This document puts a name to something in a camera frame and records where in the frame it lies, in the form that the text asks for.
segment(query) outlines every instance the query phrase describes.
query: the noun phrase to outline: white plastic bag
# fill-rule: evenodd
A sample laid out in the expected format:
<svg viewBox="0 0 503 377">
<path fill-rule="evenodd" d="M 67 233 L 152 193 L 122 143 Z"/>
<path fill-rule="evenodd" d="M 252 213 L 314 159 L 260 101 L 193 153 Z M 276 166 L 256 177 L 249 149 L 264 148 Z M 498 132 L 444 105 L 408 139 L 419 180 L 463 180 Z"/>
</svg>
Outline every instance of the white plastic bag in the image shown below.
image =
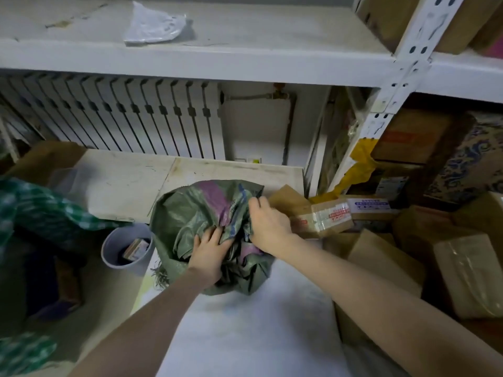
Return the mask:
<svg viewBox="0 0 503 377">
<path fill-rule="evenodd" d="M 160 10 L 145 8 L 133 1 L 133 18 L 124 34 L 125 43 L 156 43 L 179 36 L 186 24 L 184 15 L 171 16 Z"/>
</svg>

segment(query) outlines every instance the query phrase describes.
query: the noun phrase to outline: green plaid cloth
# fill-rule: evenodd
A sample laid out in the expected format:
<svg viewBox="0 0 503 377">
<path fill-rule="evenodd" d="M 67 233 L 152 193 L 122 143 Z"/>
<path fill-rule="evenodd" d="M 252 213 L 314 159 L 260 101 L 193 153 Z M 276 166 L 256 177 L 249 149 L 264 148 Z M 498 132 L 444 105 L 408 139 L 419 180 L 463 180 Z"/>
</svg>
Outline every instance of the green plaid cloth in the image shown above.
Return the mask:
<svg viewBox="0 0 503 377">
<path fill-rule="evenodd" d="M 79 205 L 39 185 L 0 178 L 0 261 L 20 225 L 65 250 L 72 249 L 82 230 L 117 228 L 122 223 L 96 218 Z"/>
<path fill-rule="evenodd" d="M 0 377 L 41 368 L 55 349 L 56 343 L 48 336 L 34 333 L 0 339 Z"/>
</svg>

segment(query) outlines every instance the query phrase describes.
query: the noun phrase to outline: yellow tape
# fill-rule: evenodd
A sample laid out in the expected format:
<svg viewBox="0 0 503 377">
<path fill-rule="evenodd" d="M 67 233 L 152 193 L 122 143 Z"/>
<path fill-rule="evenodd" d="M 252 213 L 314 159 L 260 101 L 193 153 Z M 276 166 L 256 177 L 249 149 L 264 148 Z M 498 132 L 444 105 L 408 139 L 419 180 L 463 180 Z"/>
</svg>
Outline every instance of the yellow tape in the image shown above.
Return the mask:
<svg viewBox="0 0 503 377">
<path fill-rule="evenodd" d="M 314 196 L 309 199 L 311 203 L 320 203 L 325 201 L 332 201 L 337 199 L 341 192 L 349 188 L 353 184 L 359 184 L 369 180 L 372 172 L 376 169 L 377 163 L 374 161 L 370 154 L 377 144 L 378 139 L 359 139 L 349 155 L 356 164 L 346 172 L 341 179 L 341 182 L 336 187 L 327 193 L 319 196 Z"/>
</svg>

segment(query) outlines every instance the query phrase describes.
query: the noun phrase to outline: white bucket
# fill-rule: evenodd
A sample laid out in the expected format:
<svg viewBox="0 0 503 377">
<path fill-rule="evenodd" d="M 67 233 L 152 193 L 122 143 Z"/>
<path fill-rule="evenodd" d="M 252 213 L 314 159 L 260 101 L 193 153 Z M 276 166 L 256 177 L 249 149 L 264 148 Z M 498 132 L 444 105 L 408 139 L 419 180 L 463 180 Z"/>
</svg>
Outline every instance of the white bucket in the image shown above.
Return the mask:
<svg viewBox="0 0 503 377">
<path fill-rule="evenodd" d="M 120 251 L 128 247 L 136 238 L 143 238 L 150 241 L 147 252 L 142 258 L 135 260 L 129 264 L 119 265 L 117 263 L 117 256 Z M 101 259 L 110 268 L 118 270 L 128 270 L 134 272 L 136 275 L 144 276 L 147 271 L 148 263 L 154 252 L 154 241 L 152 240 L 152 233 L 147 224 L 134 223 L 131 226 L 123 226 L 116 228 L 108 237 L 106 237 L 103 245 L 101 246 Z"/>
</svg>

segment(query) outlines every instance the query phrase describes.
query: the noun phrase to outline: floral patterned box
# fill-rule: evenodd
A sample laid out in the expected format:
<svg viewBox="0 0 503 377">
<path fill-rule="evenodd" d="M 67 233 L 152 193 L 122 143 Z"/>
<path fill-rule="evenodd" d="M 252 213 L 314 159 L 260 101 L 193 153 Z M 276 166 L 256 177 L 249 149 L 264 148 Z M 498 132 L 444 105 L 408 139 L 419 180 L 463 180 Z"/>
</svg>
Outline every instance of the floral patterned box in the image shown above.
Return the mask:
<svg viewBox="0 0 503 377">
<path fill-rule="evenodd" d="M 435 199 L 462 204 L 485 191 L 502 193 L 503 115 L 469 112 L 461 117 L 445 133 L 412 189 L 413 202 L 423 203 Z"/>
</svg>

